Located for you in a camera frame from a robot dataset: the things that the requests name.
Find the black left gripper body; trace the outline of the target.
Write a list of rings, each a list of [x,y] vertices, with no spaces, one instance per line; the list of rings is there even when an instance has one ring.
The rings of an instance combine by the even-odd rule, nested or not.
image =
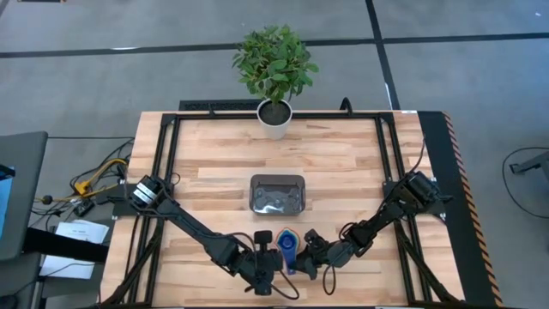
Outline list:
[[[272,282],[274,280],[275,253],[272,249],[265,253],[252,252],[241,264],[241,278],[248,283],[244,289],[246,293],[253,291],[255,295],[268,296],[272,294]]]

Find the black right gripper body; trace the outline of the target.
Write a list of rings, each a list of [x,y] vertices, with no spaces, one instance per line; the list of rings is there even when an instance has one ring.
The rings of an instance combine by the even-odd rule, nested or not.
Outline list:
[[[340,268],[353,255],[353,246],[346,241],[329,243],[326,240],[311,243],[306,247],[305,273],[311,280],[317,278],[317,269],[325,264]]]

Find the dark blue measuring cup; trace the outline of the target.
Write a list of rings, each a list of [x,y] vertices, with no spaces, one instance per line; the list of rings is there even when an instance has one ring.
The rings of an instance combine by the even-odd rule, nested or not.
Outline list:
[[[295,275],[296,270],[293,268],[293,266],[296,261],[297,250],[299,247],[299,239],[293,232],[289,230],[283,230],[278,235],[277,245],[280,248],[281,254],[284,257],[287,274],[290,276]]]

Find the dark grey basket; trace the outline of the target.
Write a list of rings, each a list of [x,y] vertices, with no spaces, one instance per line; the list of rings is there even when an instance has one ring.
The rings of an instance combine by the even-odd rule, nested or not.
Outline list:
[[[249,208],[257,215],[299,215],[305,210],[305,178],[297,174],[255,174]]]

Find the white plant pot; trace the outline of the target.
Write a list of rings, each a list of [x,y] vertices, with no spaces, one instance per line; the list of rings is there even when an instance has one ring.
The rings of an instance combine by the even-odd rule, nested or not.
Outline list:
[[[279,140],[287,133],[293,109],[285,100],[277,103],[264,100],[256,109],[256,115],[265,135],[270,139]]]

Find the black hazard-striped mat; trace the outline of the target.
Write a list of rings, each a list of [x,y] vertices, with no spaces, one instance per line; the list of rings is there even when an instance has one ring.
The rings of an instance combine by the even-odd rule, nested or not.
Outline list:
[[[420,112],[419,121],[438,187],[453,197],[445,205],[445,222],[465,300],[475,305],[502,306],[451,119],[444,112]]]

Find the white paper sheet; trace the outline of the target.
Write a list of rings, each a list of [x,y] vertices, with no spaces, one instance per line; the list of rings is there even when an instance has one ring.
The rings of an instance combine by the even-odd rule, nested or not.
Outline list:
[[[46,256],[39,275],[87,280],[91,278],[94,266],[95,263],[73,258]]]
[[[101,244],[110,228],[107,225],[91,221],[75,220],[60,222],[55,230],[56,235]]]

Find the small black box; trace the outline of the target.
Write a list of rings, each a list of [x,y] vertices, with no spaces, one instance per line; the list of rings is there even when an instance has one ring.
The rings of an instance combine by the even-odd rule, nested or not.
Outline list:
[[[82,199],[77,202],[73,208],[73,213],[77,217],[85,216],[93,207],[95,203],[90,199]]]

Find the green leafy plant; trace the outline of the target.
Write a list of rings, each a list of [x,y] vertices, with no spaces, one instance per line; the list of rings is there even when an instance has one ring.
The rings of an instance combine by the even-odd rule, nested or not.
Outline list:
[[[250,94],[273,103],[300,95],[304,87],[313,85],[311,74],[319,71],[305,43],[288,25],[266,26],[245,35],[232,67]]]

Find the grey stand leg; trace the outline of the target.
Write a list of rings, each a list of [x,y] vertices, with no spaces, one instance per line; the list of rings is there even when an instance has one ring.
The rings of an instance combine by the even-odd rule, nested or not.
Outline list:
[[[549,179],[549,151],[536,155],[523,163],[510,164],[510,170],[514,174],[522,174],[532,169],[541,169]]]

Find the grey desk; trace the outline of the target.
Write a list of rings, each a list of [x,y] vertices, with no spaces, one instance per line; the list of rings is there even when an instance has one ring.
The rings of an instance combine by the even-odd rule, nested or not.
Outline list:
[[[45,131],[0,136],[0,164],[15,169],[0,237],[0,261],[23,250],[48,134]]]

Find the blue object on desk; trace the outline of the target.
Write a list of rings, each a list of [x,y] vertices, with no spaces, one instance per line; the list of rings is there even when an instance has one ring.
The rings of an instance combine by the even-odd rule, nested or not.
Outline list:
[[[3,228],[8,212],[9,196],[15,177],[15,169],[0,164],[0,239],[3,236]]]

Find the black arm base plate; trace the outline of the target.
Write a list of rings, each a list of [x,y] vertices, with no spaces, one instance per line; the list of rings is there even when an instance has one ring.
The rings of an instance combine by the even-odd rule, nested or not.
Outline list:
[[[133,184],[123,186],[117,196],[112,197],[115,216],[144,215],[159,217],[158,207],[167,199],[170,188],[163,183]]]
[[[429,179],[412,179],[400,184],[388,182],[383,185],[383,194],[389,205],[398,206],[406,215],[442,214],[445,212],[444,205],[452,199]]]

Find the black metal table frame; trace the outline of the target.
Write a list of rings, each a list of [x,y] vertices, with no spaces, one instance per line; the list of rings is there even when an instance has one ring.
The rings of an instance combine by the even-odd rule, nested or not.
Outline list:
[[[380,118],[342,111],[296,114],[285,137],[267,138],[253,112],[210,117],[187,112],[177,136],[166,135],[160,150],[174,154],[175,198],[208,228],[220,233],[257,230],[299,234],[315,229],[335,240],[350,221],[370,218],[383,198],[380,140],[390,131]],[[306,208],[297,216],[260,216],[249,208],[250,178],[259,173],[305,178]],[[277,276],[270,296],[246,293],[245,281],[214,265],[189,235],[166,224],[154,287],[155,307],[187,306],[368,306],[406,300],[394,229],[386,227],[372,248],[335,273],[316,280],[304,274]]]

